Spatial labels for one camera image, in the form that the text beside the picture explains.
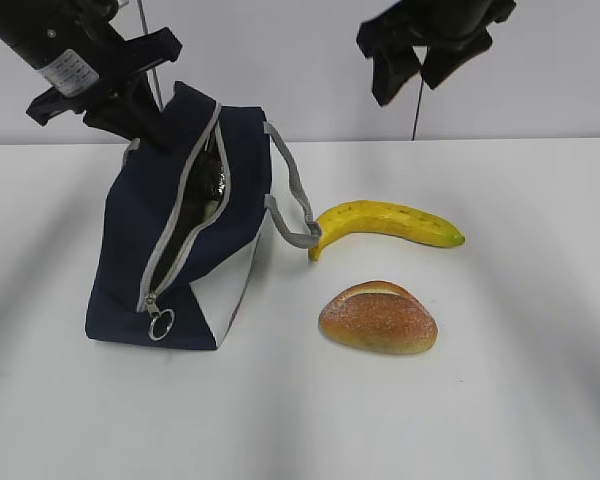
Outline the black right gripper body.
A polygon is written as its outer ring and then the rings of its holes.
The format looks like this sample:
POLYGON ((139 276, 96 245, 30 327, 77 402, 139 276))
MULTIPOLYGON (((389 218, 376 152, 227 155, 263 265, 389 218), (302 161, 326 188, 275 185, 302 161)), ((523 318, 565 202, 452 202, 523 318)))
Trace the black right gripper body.
POLYGON ((382 47, 462 48, 515 8, 514 1, 399 1, 362 22, 356 43, 367 58, 382 47))

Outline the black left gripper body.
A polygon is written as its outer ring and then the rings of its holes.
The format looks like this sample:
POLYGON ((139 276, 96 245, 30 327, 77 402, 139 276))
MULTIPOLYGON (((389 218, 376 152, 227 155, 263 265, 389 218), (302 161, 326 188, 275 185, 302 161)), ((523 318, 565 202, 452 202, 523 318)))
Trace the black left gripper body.
POLYGON ((67 112, 90 113, 108 107, 115 126, 139 126, 160 114, 147 72, 180 56, 181 42, 168 28, 131 40, 88 41, 66 48, 37 70, 51 88, 26 110, 44 126, 67 112))

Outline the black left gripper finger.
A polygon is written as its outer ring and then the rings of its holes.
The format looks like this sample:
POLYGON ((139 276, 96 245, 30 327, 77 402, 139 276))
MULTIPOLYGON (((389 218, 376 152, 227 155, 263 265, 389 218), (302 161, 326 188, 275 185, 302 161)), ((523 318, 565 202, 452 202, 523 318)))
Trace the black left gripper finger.
POLYGON ((110 92, 101 102, 92 104, 83 116, 83 123, 125 139, 140 137, 131 104, 116 91, 110 92))
POLYGON ((145 72, 134 75, 125 84, 122 106, 122 130, 127 139, 147 140, 163 151, 174 149, 177 134, 160 111, 145 72))

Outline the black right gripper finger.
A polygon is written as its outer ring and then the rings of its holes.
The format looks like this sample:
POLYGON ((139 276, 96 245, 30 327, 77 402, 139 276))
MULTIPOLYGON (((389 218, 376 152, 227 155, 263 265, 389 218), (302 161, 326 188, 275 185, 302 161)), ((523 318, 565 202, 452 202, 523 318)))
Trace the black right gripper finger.
POLYGON ((487 30, 481 30, 466 41, 431 46, 422 64, 422 80, 435 90, 459 68, 488 51, 493 39, 487 30))
POLYGON ((421 69, 413 44, 378 44, 372 53, 372 94, 379 105, 389 105, 401 88, 421 69))

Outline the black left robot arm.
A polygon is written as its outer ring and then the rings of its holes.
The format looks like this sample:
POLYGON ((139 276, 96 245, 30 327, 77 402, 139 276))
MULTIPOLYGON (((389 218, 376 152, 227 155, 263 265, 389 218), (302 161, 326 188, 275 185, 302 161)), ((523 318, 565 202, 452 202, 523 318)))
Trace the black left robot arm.
POLYGON ((147 73, 176 61, 182 45, 168 28, 124 38, 111 24, 121 6, 0 0, 0 40, 50 85, 26 110, 39 125, 73 112, 91 128, 167 150, 177 135, 147 73))

